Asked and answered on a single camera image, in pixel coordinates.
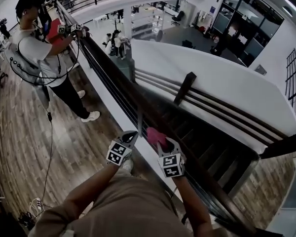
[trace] black cable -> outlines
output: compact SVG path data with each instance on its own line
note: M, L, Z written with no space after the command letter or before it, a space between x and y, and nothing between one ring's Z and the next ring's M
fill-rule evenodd
M52 150L53 150L53 123L51 121L51 114L48 113L47 115L48 115L48 119L49 119L50 125L51 125L51 146L50 146L50 154L49 154L49 164L48 164L47 173L46 173L46 177L45 177L44 192L43 192L43 196L41 199L42 202L43 202L44 196L45 196L47 177L48 177L49 168L50 168L50 164L51 164L51 160L52 160L52 156L53 156L53 154L52 154Z
M178 187L176 187L176 188L174 189L174 191L172 192L172 195L170 196L170 199L172 199L172 198L173 198L173 196L174 196L174 193L177 191L177 189L178 189Z

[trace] fiducial marker cube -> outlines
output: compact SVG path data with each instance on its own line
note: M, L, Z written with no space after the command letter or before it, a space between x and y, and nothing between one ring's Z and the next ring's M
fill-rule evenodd
M109 151L107 154L107 160L121 166L122 163L129 157L132 150L122 144L112 141L109 146Z
M181 154L160 157L158 162L165 177L184 175L184 160Z

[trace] cable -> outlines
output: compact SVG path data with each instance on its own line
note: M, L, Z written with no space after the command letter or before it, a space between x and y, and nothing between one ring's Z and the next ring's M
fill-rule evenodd
M45 177L45 184L44 184L44 192L43 192L43 196L42 196L42 199L41 201L43 202L44 200L44 196L45 196L45 191L46 191L46 183L47 183L47 177L48 177L48 173L49 173L49 168L50 168L50 164L51 164L51 159L52 159L52 149L53 149L53 123L51 121L51 114L48 113L48 119L50 121L50 125L51 125L51 146L50 146L50 154L49 154L49 164L48 164L48 168L47 168L47 173L46 173L46 177Z
M49 164L48 164L48 168L47 168L47 172L46 172L46 176L45 176L45 184L44 184L44 191L43 191L42 199L37 197L36 199L32 200L32 202L30 203L30 213L35 217L35 219L40 218L40 216L42 215L42 213L45 210L43 200L45 197L47 177L48 177L48 173L49 173L49 169L50 169L50 165L51 165L51 160L52 160L52 156L53 156L53 154L52 154L52 152L53 152L53 123L52 123L52 116L51 116L50 112L47 113L47 117L48 117L48 120L51 125L51 145L50 145L50 154L49 154Z
M173 196L174 196L174 193L177 191L177 189L178 189L178 187L176 187L176 188L174 189L174 191L172 192L172 195L170 196L170 199L172 199L172 198L173 198Z

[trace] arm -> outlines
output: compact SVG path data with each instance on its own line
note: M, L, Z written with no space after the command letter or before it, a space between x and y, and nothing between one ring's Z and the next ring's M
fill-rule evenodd
M60 54L70 43L74 40L72 36L68 36L61 43L53 44L50 52L47 56L58 55Z
M76 219L84 209L107 187L119 166L108 164L88 180L74 188L66 197L64 207L75 215Z
M206 232L213 229L207 208L191 187L186 177L180 176L172 179L181 194L188 219L194 231L194 236L205 236L204 234Z

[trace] hand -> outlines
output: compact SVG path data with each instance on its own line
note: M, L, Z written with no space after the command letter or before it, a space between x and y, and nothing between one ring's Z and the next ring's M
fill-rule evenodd
M76 31L76 36L79 38L79 39L81 39L81 38L83 38L83 32L82 31Z

